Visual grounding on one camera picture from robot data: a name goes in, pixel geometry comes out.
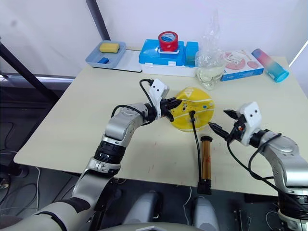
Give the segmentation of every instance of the white wall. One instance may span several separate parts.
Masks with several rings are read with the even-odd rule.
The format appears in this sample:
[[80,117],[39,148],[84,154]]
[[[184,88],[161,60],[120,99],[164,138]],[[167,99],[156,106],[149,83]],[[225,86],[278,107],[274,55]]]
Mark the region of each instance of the white wall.
[[290,68],[308,98],[308,46],[306,46]]
[[[111,39],[137,49],[164,30],[200,40],[214,8],[225,50],[260,47],[290,62],[308,36],[307,0],[97,1]],[[1,41],[35,74],[76,76],[101,40],[85,0],[1,0],[0,11]]]
[[60,76],[76,76],[101,41],[85,0],[1,0],[0,36],[31,72]]

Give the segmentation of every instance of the cardboard box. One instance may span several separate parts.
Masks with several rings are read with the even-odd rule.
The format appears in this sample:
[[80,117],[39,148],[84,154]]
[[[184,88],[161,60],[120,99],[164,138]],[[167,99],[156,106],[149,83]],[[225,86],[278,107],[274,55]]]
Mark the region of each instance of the cardboard box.
[[221,77],[221,81],[237,78],[261,75],[263,73],[262,64],[248,51],[239,50],[226,53],[230,62]]

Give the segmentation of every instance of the blue eraser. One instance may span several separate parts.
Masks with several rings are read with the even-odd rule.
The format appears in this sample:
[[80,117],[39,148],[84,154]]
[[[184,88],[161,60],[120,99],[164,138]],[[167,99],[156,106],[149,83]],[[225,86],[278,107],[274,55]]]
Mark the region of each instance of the blue eraser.
[[103,57],[100,61],[98,61],[98,63],[100,63],[100,64],[106,64],[108,62],[109,62],[109,59],[107,59],[105,57]]

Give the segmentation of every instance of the red tape roll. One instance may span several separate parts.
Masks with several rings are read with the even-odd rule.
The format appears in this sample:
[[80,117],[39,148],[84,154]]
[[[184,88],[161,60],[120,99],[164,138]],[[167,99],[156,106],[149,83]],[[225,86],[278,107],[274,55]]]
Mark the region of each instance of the red tape roll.
[[177,51],[179,46],[178,34],[173,31],[165,31],[158,36],[161,51]]

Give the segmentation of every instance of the yellow sponge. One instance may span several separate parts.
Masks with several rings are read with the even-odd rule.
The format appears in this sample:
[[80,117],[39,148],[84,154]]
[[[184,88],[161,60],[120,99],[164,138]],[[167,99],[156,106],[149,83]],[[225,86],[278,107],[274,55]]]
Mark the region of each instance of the yellow sponge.
[[119,49],[118,43],[102,43],[100,46],[100,51],[104,53],[117,53]]

